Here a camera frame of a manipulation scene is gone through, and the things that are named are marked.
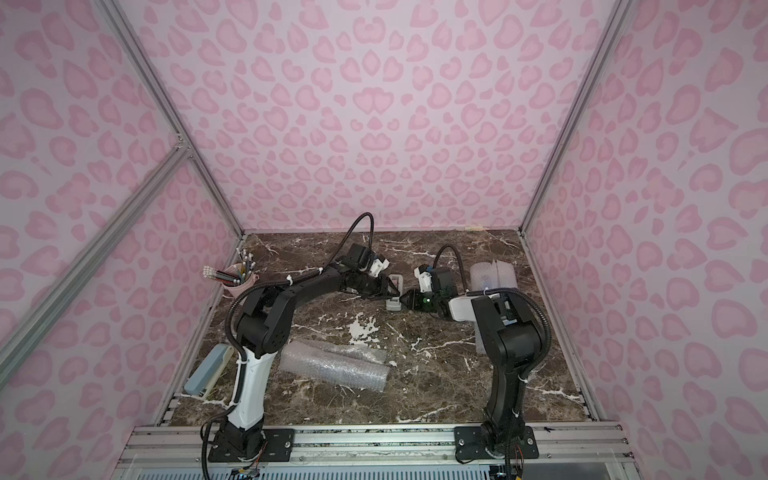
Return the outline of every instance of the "aluminum rail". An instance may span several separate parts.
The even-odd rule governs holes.
[[[154,198],[176,173],[180,165],[191,156],[188,145],[179,142],[168,155],[112,214],[107,225],[88,242],[69,264],[64,275],[51,286],[45,298],[33,305],[25,315],[11,339],[0,349],[0,389],[5,387],[16,370],[53,327],[78,294],[91,281],[102,262],[133,228],[136,220],[152,204]]]
[[[574,101],[571,104],[571,110],[565,117],[563,127],[560,129],[560,133],[554,142],[554,148],[552,148],[552,152],[547,159],[544,173],[536,185],[531,204],[525,211],[525,215],[523,215],[520,226],[522,232],[528,231],[533,219],[536,218],[539,207],[544,203],[544,198],[549,184],[554,178],[554,173],[568,151],[568,145],[571,143],[579,122],[587,110],[589,99],[600,83],[608,61],[611,59],[619,40],[621,40],[621,34],[632,18],[637,3],[639,3],[638,0],[616,0],[616,3],[614,3],[614,8],[608,16],[602,36],[598,41],[598,47],[594,50],[592,59],[584,73],[584,80],[576,91]]]
[[[170,99],[170,95],[168,94],[160,75],[157,73],[157,70],[154,68],[152,62],[144,51],[144,47],[141,45],[141,41],[139,40],[138,35],[136,35],[133,26],[128,21],[125,12],[123,12],[119,0],[95,0],[94,3],[101,11],[104,20],[112,29],[118,43],[120,43],[121,47],[126,52],[128,59],[134,66],[142,83],[147,88],[147,93],[154,99],[160,109],[160,113],[163,115],[163,118],[165,118],[165,121],[174,130],[177,138],[191,147],[192,164],[194,165],[195,170],[197,170],[203,184],[214,199],[214,203],[219,207],[222,215],[224,215],[230,228],[234,230],[238,237],[240,237],[243,234],[243,228],[232,210],[232,206],[224,196],[219,185],[216,183],[208,166],[205,164],[202,153],[198,150],[190,132],[184,125],[184,122],[181,119],[181,114]]]
[[[465,424],[287,425],[296,430],[290,462],[275,465],[454,465],[454,435]],[[532,422],[538,459],[526,462],[634,462],[616,422]],[[189,468],[200,464],[198,427],[139,427],[118,461],[121,468]],[[480,460],[498,464],[501,460]],[[225,464],[211,464],[211,468]],[[244,463],[229,463],[227,467]]]

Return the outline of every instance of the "mounting plate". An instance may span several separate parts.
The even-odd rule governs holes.
[[[489,460],[494,457],[485,451],[482,444],[480,427],[456,427],[453,429],[453,437],[456,442],[456,458],[461,462],[471,460]],[[524,458],[538,458],[538,447],[533,429],[525,427],[522,440],[518,443]]]
[[[288,462],[293,451],[293,437],[296,431],[294,429],[264,429],[262,432],[266,437],[266,448],[261,455],[260,462]],[[210,463],[242,462],[237,456],[239,452],[228,451],[227,442],[219,442],[218,444],[221,447],[211,448],[208,452]]]

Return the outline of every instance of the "bubble wrap roll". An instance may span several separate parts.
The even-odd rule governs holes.
[[[389,367],[291,342],[280,354],[280,370],[328,383],[383,392]]]
[[[365,345],[336,345],[322,340],[296,339],[295,341],[321,349],[324,352],[338,353],[352,359],[365,360],[379,365],[386,363],[386,350],[372,349]]]

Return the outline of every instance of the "pink pencil cup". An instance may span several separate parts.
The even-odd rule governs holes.
[[[239,272],[239,271],[240,271],[240,264],[239,263],[235,263],[234,265],[228,266],[225,269],[225,272],[227,272],[227,273],[235,273],[235,272]],[[237,298],[238,295],[240,295],[242,292],[244,292],[245,289],[248,288],[249,286],[252,286],[256,282],[256,280],[258,280],[258,279],[259,279],[259,275],[257,273],[255,273],[255,272],[251,272],[250,275],[245,279],[245,281],[242,282],[240,285],[238,285],[238,286],[226,286],[225,285],[224,288],[229,290],[230,295],[232,296],[232,298]]]

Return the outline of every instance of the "pink leopard print wall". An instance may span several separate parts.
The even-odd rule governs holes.
[[[121,3],[247,229],[516,227],[613,0]]]
[[[647,480],[768,477],[766,17],[643,0],[531,232]]]
[[[109,478],[159,407],[235,238],[184,165],[0,393],[0,478]]]
[[[0,346],[169,151],[88,0],[0,6]]]

